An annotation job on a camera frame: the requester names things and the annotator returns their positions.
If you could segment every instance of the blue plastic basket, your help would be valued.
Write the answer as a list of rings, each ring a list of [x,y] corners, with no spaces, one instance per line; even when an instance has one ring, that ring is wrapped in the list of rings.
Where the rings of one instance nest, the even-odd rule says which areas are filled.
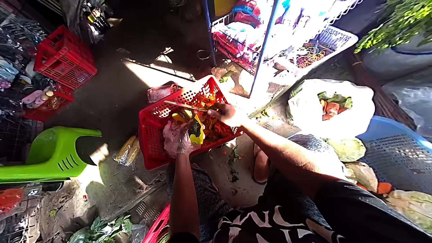
[[[357,137],[366,146],[359,160],[374,169],[378,180],[397,189],[432,194],[432,143],[381,116],[373,116],[368,130]]]

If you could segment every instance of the forearm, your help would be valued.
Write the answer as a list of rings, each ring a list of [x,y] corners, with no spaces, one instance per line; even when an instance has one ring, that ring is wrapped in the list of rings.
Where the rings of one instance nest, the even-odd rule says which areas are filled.
[[[189,155],[180,153],[175,162],[169,217],[170,233],[189,232],[200,238],[200,220]]]
[[[250,119],[245,119],[241,128],[278,169],[286,166],[296,166],[312,171],[317,170],[313,160],[314,154],[304,147],[261,127]]]
[[[241,129],[269,157],[273,167],[292,180],[303,193],[313,198],[321,185],[329,180],[337,180],[340,175],[320,169],[318,161],[322,155],[271,132],[250,119],[242,122]]]

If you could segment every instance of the green plastic chair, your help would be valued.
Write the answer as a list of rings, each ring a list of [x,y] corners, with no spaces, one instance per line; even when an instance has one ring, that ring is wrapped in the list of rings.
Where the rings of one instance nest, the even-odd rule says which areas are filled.
[[[87,164],[75,148],[81,136],[101,137],[99,130],[53,127],[33,141],[25,165],[0,166],[0,183],[63,181],[81,174]]]

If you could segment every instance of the red plastic basket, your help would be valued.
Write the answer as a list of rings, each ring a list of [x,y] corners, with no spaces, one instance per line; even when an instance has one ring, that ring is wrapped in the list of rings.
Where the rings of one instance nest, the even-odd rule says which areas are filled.
[[[158,219],[156,219],[155,223],[150,228],[146,237],[144,237],[142,243],[156,243],[157,242],[157,238],[158,238],[158,236],[160,236],[159,234],[162,232],[162,230],[165,228],[165,226],[168,225],[169,209],[170,209],[170,203],[168,203],[168,205],[166,205],[166,207],[162,211],[161,215],[159,215]]]
[[[24,117],[44,122],[57,113],[63,106],[73,101],[73,90],[61,83],[56,84],[56,91],[47,101],[36,109],[27,109]]]
[[[208,93],[214,93],[217,102],[228,103],[220,91],[215,77],[209,75],[200,79],[192,86],[183,88],[140,111],[138,137],[140,140],[140,148],[144,155],[144,166],[147,170],[156,169],[174,161],[174,159],[168,157],[165,152],[162,131],[168,123],[171,114],[179,108],[174,105],[166,104],[164,101],[168,100],[191,105]],[[232,135],[207,146],[202,146],[200,149],[192,152],[191,155],[208,151],[211,148],[220,146],[243,134],[238,128],[231,129]]]
[[[90,48],[65,26],[39,44],[34,70],[73,90],[98,71]]]

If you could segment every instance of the orange vegetable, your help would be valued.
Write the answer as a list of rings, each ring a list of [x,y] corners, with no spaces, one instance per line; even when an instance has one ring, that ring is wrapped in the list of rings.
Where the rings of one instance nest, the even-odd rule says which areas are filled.
[[[330,119],[336,115],[337,114],[335,114],[335,113],[325,114],[325,115],[323,115],[323,121],[328,120],[328,119]]]
[[[340,105],[336,102],[327,102],[327,107],[325,109],[325,111],[327,111],[327,113],[331,114],[337,114],[337,112],[339,111]]]
[[[378,182],[377,193],[378,194],[389,193],[391,192],[392,187],[393,186],[388,182]]]
[[[340,114],[341,112],[346,111],[346,110],[348,110],[347,107],[341,107],[341,108],[339,108],[339,111],[337,113]]]
[[[362,186],[361,184],[357,183],[357,186],[360,187],[361,189],[365,189],[367,191],[367,188]]]

